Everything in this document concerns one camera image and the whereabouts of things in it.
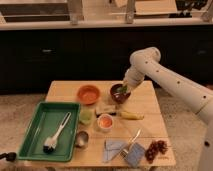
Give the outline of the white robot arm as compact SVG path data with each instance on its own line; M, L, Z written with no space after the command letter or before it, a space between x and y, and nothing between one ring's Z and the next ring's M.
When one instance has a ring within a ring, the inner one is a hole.
M163 67L156 47L137 50L130 55L130 68L123 84L131 92L148 76L164 90L181 99L207 125L198 171L213 171L213 91Z

